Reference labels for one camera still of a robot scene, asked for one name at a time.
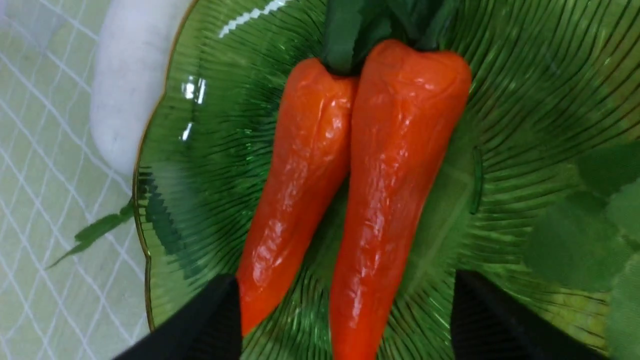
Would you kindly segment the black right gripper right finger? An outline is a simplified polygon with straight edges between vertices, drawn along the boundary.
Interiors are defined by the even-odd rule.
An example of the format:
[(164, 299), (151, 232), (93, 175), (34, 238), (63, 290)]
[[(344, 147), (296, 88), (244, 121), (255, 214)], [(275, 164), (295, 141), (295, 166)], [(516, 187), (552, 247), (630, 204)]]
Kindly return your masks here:
[(603, 360), (476, 271), (455, 272), (450, 320), (456, 360)]

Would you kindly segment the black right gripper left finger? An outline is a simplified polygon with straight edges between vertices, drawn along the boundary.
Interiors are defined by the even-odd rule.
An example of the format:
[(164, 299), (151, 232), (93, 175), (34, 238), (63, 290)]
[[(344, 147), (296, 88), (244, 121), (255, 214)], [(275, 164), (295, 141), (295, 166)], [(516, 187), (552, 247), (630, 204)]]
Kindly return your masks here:
[(238, 281), (221, 274), (117, 360), (238, 360), (242, 354)]

